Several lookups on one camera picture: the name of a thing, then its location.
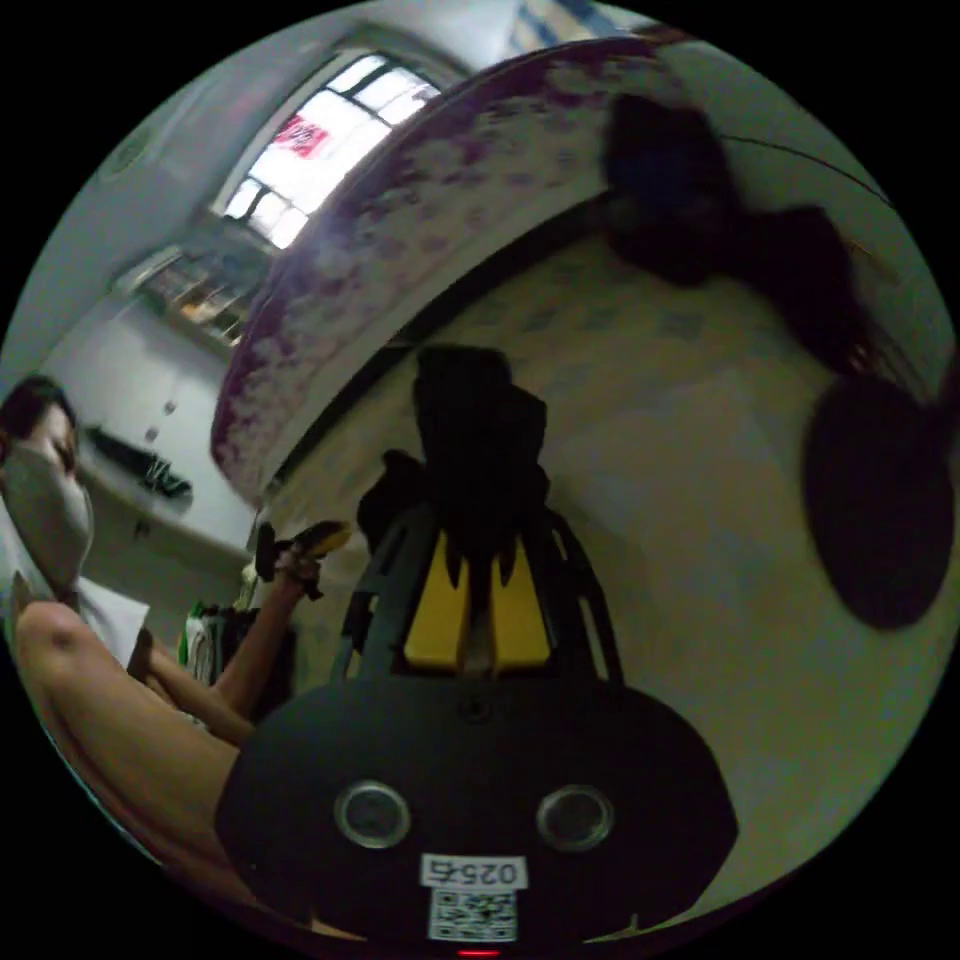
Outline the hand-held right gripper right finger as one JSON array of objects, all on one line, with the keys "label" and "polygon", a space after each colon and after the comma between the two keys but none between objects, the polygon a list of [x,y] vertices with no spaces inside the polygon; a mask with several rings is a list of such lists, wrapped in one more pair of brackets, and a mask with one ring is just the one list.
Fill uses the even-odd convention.
[{"label": "hand-held right gripper right finger", "polygon": [[491,640],[495,669],[542,669],[551,656],[531,565],[520,541],[492,567]]}]

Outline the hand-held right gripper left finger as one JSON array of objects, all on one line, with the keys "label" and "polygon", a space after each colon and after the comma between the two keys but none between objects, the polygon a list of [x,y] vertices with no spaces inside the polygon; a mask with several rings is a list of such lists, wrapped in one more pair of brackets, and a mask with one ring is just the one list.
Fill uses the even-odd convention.
[{"label": "hand-held right gripper left finger", "polygon": [[413,669],[459,669],[470,628],[469,565],[438,533],[403,653]]}]

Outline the person's left hand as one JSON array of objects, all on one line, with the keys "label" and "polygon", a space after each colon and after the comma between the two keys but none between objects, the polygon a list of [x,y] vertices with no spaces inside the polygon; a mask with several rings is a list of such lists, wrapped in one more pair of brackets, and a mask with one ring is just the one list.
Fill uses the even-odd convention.
[{"label": "person's left hand", "polygon": [[305,552],[292,540],[282,541],[274,563],[272,593],[296,605],[306,598],[313,602],[322,597],[318,585],[321,561]]}]

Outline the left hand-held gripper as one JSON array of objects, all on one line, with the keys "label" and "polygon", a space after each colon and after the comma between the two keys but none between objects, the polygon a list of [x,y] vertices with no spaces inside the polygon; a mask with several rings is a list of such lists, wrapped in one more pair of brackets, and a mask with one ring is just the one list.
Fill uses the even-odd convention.
[{"label": "left hand-held gripper", "polygon": [[[341,549],[351,538],[349,523],[320,521],[310,525],[292,539],[292,549],[304,557],[322,558]],[[258,579],[271,583],[275,578],[278,547],[273,525],[265,521],[257,529],[253,566]]]}]

